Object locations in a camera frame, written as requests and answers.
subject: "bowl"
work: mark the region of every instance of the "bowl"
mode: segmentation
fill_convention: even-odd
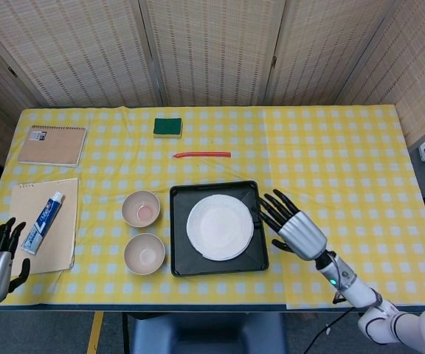
[[[133,227],[151,225],[160,214],[160,200],[152,192],[140,190],[130,194],[122,204],[122,217]]]
[[[165,259],[165,246],[154,234],[138,234],[131,238],[124,250],[124,262],[137,275],[155,272]]]

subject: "blue toothpaste tube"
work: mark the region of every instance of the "blue toothpaste tube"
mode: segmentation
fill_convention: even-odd
[[[30,254],[36,254],[40,247],[42,240],[49,231],[50,225],[55,219],[60,205],[62,204],[63,193],[55,192],[47,204],[45,204],[44,210],[38,216],[34,226],[29,231],[26,239],[22,243],[22,249]]]

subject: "notebook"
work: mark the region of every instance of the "notebook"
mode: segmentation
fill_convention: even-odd
[[[86,128],[33,125],[19,153],[22,164],[54,164],[76,167]]]
[[[49,231],[36,255],[22,250],[21,245],[29,234],[32,225],[41,214],[46,202],[55,192],[64,194],[62,205],[58,210]],[[11,275],[21,273],[22,261],[30,259],[30,273],[61,271],[73,266],[75,250],[75,227],[77,220],[78,178],[43,183],[19,184],[11,193],[10,216],[16,224],[27,223],[19,237]]]

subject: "green sponge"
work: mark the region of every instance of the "green sponge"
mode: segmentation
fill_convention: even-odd
[[[156,118],[153,126],[153,136],[156,138],[181,138],[181,118]]]

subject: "table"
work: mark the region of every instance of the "table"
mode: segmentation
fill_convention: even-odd
[[[181,139],[154,139],[156,117],[181,117]],[[19,164],[31,125],[86,126],[76,168]],[[230,150],[231,159],[173,159],[187,150]],[[0,181],[0,223],[19,183],[78,177],[75,264],[31,275],[3,302],[104,310],[335,308],[313,262],[279,252],[266,227],[269,270],[175,278],[170,273],[169,189],[253,179],[279,187],[321,227],[362,279],[397,305],[425,305],[425,209],[392,105],[328,107],[64,108],[22,113]],[[144,229],[121,216],[134,190],[155,192],[162,213]],[[130,274],[129,238],[153,232],[167,259]]]

